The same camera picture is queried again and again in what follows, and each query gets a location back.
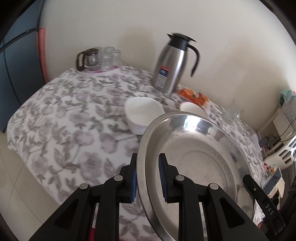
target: beige wall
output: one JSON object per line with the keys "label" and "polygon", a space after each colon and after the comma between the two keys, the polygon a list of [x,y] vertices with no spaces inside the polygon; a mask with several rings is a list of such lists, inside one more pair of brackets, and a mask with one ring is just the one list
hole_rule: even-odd
{"label": "beige wall", "polygon": [[223,107],[236,98],[255,129],[276,110],[282,88],[296,89],[296,47],[259,0],[47,0],[41,25],[50,78],[93,46],[114,46],[124,63],[152,72],[166,34],[180,32],[197,41],[201,56],[190,78],[189,50],[181,83]]}

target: teal cloth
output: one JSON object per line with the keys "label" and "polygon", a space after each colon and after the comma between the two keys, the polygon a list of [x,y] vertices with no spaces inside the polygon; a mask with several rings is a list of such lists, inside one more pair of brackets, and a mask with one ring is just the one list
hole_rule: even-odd
{"label": "teal cloth", "polygon": [[282,107],[284,103],[288,103],[291,98],[295,98],[296,95],[290,89],[283,89],[279,94],[279,106]]}

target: plate rim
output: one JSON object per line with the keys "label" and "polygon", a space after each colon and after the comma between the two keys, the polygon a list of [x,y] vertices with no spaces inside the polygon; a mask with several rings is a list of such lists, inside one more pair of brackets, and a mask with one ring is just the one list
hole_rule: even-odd
{"label": "plate rim", "polygon": [[[220,128],[218,125],[216,125],[215,123],[213,123],[212,121],[205,119],[202,116],[199,116],[197,114],[194,113],[190,113],[190,112],[185,112],[185,111],[174,111],[174,112],[169,112],[169,113],[165,113],[159,117],[157,117],[155,120],[153,120],[150,125],[147,127],[147,129],[145,130],[140,144],[139,144],[139,149],[138,149],[138,154],[137,154],[137,162],[136,162],[136,174],[137,174],[137,186],[138,186],[138,192],[139,192],[139,197],[144,209],[144,212],[147,216],[147,219],[150,223],[150,225],[152,226],[152,228],[154,229],[155,233],[159,236],[159,238],[162,241],[177,241],[175,240],[169,233],[168,231],[164,228],[164,226],[161,224],[160,220],[158,219],[155,210],[153,209],[152,203],[151,203],[151,199],[149,196],[149,191],[148,191],[148,187],[147,187],[147,180],[146,180],[146,158],[145,158],[145,153],[147,150],[147,144],[151,138],[151,135],[153,134],[153,131],[155,130],[155,128],[163,121],[165,121],[166,119],[168,119],[169,117],[175,116],[175,115],[191,115],[191,116],[196,116],[199,117],[207,122],[210,122],[212,125],[214,125],[215,127],[217,127],[219,130],[221,130],[225,135],[227,135],[234,143],[235,145],[239,148],[239,150],[241,151],[241,153],[243,154],[244,158],[247,160],[244,152],[242,151],[241,147],[231,138],[230,135],[228,135],[222,128]],[[250,173],[251,172],[251,168],[249,163],[247,162],[248,168]],[[251,220],[254,219],[254,215],[255,215],[255,211],[256,211],[256,205],[257,202],[255,200],[254,202],[254,207],[253,207],[253,213],[252,213],[252,217]]]}

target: stainless steel thermos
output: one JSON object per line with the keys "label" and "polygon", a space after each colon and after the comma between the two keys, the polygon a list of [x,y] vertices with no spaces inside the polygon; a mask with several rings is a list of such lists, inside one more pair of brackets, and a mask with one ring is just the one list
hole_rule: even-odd
{"label": "stainless steel thermos", "polygon": [[152,79],[152,86],[164,93],[171,93],[175,90],[187,61],[187,48],[191,48],[196,53],[196,61],[191,71],[191,77],[193,76],[200,55],[198,50],[189,44],[189,41],[194,41],[192,38],[173,33],[168,34],[170,42],[162,50]]}

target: tiled floor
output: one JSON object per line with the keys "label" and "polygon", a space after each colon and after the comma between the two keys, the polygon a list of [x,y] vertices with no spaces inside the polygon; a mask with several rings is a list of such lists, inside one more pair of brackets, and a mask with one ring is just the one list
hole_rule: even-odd
{"label": "tiled floor", "polygon": [[19,241],[27,241],[58,208],[0,132],[0,213]]}

